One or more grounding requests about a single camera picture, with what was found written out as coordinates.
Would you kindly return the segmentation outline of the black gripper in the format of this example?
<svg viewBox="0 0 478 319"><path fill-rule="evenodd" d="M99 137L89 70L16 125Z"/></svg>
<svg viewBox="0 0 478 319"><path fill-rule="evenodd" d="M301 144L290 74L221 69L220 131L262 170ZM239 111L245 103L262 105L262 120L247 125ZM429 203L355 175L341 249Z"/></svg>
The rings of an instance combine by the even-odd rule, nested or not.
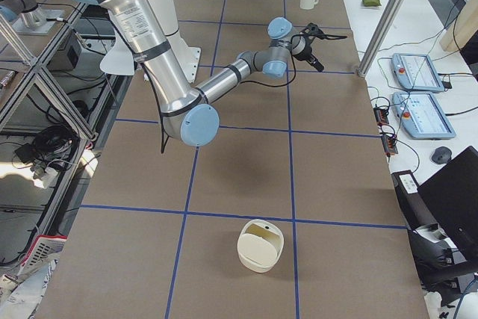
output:
<svg viewBox="0 0 478 319"><path fill-rule="evenodd" d="M323 35L323 32L318 28L318 25L309 23L301 30L294 39L297 41L294 45L294 58L298 61L305 61L310 66L314 67L318 72L324 71L324 65L313 54L311 44L315 37Z"/></svg>

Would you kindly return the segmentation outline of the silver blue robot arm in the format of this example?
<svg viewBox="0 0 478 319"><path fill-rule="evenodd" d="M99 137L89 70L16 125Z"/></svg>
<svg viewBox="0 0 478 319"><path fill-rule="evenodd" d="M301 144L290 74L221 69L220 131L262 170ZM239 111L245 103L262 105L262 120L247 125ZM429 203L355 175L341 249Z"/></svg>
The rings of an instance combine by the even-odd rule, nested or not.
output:
<svg viewBox="0 0 478 319"><path fill-rule="evenodd" d="M268 49L246 51L208 80L195 85L199 48L189 47L179 33L173 0L75 0L99 5L109 12L119 40L143 67L158 103L162 132L188 146L204 146L217 134L220 118L212 106L254 72L281 78L288 61L305 61L317 71L323 65L311 44L325 34L310 23L298 30L285 18L268 25Z"/></svg>

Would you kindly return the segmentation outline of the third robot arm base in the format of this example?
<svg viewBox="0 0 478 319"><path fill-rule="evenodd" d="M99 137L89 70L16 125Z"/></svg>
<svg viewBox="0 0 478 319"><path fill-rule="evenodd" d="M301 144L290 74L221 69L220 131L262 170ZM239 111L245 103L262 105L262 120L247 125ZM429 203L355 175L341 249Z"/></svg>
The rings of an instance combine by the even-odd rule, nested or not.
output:
<svg viewBox="0 0 478 319"><path fill-rule="evenodd" d="M26 35L46 35L55 23L68 23L62 10L44 9L37 0L1 0L1 15Z"/></svg>

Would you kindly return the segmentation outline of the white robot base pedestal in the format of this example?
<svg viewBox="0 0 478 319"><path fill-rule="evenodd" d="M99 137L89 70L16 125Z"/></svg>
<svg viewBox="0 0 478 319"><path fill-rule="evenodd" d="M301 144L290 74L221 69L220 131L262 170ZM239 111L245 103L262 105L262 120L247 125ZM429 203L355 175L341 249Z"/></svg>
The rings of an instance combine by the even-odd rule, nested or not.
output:
<svg viewBox="0 0 478 319"><path fill-rule="evenodd" d="M183 73L187 80L193 83L196 79L201 49L190 47L181 37L173 0L148 1L172 47L172 51L180 63ZM134 64L132 54L123 40L120 39L119 33L115 31L114 34L115 43L101 60L100 70L112 75L133 75Z"/></svg>

